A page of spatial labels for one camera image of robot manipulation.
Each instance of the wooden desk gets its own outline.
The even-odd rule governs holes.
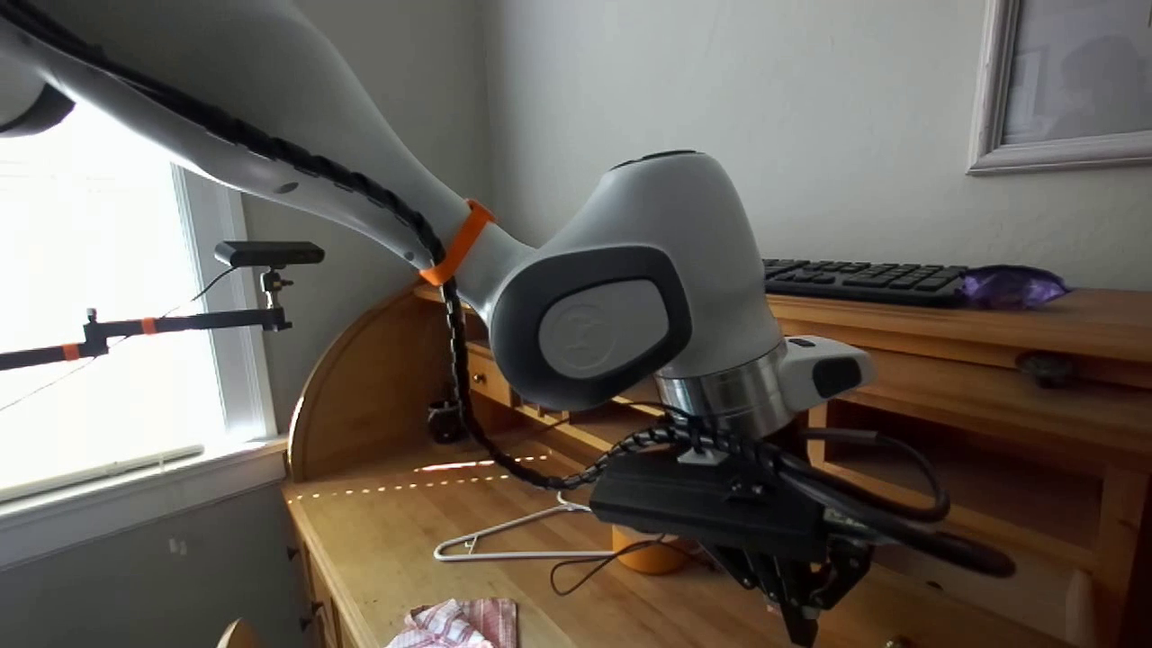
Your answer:
[[[1015,578],[974,578],[907,551],[822,620],[822,645],[1144,645],[1152,299],[1082,291],[1042,314],[901,309],[775,299],[788,330],[872,348],[877,378],[813,414],[910,437],[957,494],[955,525],[1011,551]],[[1072,383],[1036,384],[1018,360],[1068,363]],[[520,405],[474,345],[487,429],[518,452],[564,463],[612,445],[631,416],[552,416]],[[502,594],[536,645],[783,645],[759,594],[693,564],[637,576],[619,564],[572,597],[552,564],[434,564],[433,546],[463,528],[552,503],[498,471],[466,481],[414,479],[429,462],[471,457],[423,437],[423,404],[446,389],[440,309],[404,296],[372,309],[318,363],[292,425],[286,511],[303,540],[324,645],[384,645],[406,608]],[[813,462],[904,497],[901,471],[813,445]],[[514,545],[606,546],[592,519],[556,519]]]

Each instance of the purple object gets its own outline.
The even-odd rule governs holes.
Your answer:
[[[961,296],[974,309],[1041,309],[1068,296],[1068,285],[1036,267],[974,267],[961,273]]]

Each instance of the desk surface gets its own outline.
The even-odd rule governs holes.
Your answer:
[[[608,564],[577,594],[562,597],[552,591],[555,563],[433,563],[433,546],[451,536],[555,503],[552,494],[502,479],[502,471],[493,467],[416,471],[422,463],[463,457],[483,452],[423,445],[388,463],[286,487],[284,497],[294,528],[356,645],[388,645],[388,637],[400,633],[406,608],[444,597],[518,601],[518,633],[526,648],[788,645],[780,620],[759,594],[739,591],[704,564],[688,564],[673,576],[637,576],[622,564]],[[540,445],[518,445],[518,457],[543,462],[543,471],[572,471],[564,457]],[[487,546],[600,551],[608,546],[608,525],[589,513],[562,513]],[[583,570],[586,564],[562,570],[556,583],[578,578]],[[880,623],[940,623],[940,617],[951,617],[945,601],[934,608],[907,606],[892,583],[872,578],[835,613],[823,613],[822,645],[880,645]]]

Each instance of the wire hanger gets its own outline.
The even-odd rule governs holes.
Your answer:
[[[508,519],[501,525],[487,525],[487,528],[474,528],[474,534],[463,534],[463,536],[451,536],[451,540],[433,546],[433,558],[434,563],[564,563],[564,558],[608,558],[612,555],[612,551],[477,551],[477,545],[487,536],[498,536],[498,534],[508,534],[508,528],[518,528],[518,525],[534,525],[534,522],[543,522],[543,519],[555,519],[555,513],[589,513],[589,506],[577,503],[577,499],[564,499],[564,494],[555,494],[552,506],[530,511],[530,513],[518,513],[518,519]]]

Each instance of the orange ring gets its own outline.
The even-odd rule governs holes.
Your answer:
[[[493,224],[493,211],[477,201],[466,201],[466,218],[460,224],[454,243],[446,247],[444,261],[423,267],[422,278],[429,285],[446,285],[460,261],[466,258],[471,243],[477,240],[483,227]]]
[[[666,576],[666,571],[680,571],[688,564],[688,545],[680,545],[680,540],[627,551],[631,545],[640,545],[651,536],[622,528],[622,525],[612,525],[608,534],[612,534],[608,536],[612,551],[622,551],[615,563],[631,571]]]

